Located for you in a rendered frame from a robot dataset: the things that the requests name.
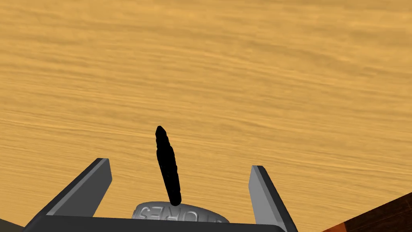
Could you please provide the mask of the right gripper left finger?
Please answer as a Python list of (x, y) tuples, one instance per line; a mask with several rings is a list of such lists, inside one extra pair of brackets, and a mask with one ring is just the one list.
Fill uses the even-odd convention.
[(112, 182), (110, 162), (98, 158), (55, 196), (36, 216), (92, 217)]

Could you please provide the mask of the light wooden table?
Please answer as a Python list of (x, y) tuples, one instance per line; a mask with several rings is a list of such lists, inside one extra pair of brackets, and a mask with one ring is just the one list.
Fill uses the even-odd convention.
[(299, 232), (412, 192), (412, 0), (0, 0), (0, 218), (96, 158), (97, 217), (182, 201), (254, 223), (264, 166)]

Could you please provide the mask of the black elongated stick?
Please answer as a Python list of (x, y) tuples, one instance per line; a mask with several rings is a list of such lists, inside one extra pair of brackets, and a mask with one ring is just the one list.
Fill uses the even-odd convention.
[(158, 126), (155, 132), (157, 160), (167, 190), (168, 198), (173, 206), (181, 203), (181, 186), (177, 171), (175, 154), (170, 145), (165, 129)]

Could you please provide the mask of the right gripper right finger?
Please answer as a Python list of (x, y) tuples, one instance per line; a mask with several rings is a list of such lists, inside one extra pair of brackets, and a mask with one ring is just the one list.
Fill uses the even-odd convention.
[(257, 224), (276, 225), (280, 232), (298, 232), (284, 202), (263, 166), (251, 167), (249, 195)]

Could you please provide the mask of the grey round disc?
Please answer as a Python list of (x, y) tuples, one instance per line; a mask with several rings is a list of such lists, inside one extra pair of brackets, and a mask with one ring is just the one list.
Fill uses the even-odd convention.
[(140, 220), (229, 222), (225, 217), (201, 207), (183, 203), (173, 206), (171, 203), (164, 201), (151, 201), (137, 205), (132, 218)]

